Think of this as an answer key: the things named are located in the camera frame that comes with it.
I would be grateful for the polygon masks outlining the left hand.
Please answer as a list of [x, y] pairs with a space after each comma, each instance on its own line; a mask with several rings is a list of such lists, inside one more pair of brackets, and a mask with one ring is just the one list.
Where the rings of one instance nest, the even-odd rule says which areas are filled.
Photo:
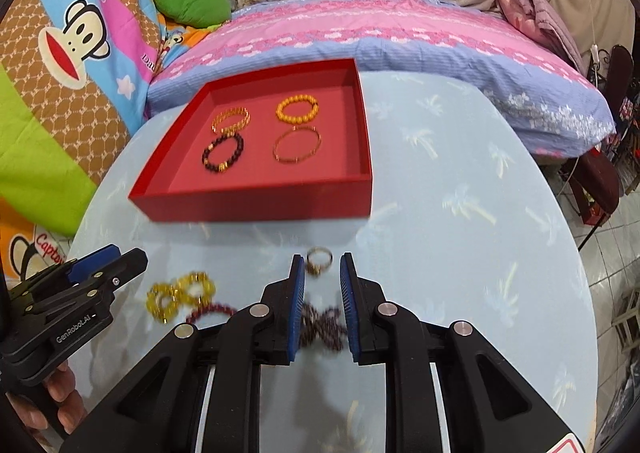
[[[61, 363], [44, 381], [50, 398], [58, 407], [58, 421], [66, 433], [72, 433], [85, 419], [88, 412], [84, 400], [76, 389], [76, 379], [68, 362]], [[8, 399], [21, 421], [28, 428], [41, 431], [49, 428], [49, 422], [34, 403], [21, 395], [8, 395]]]

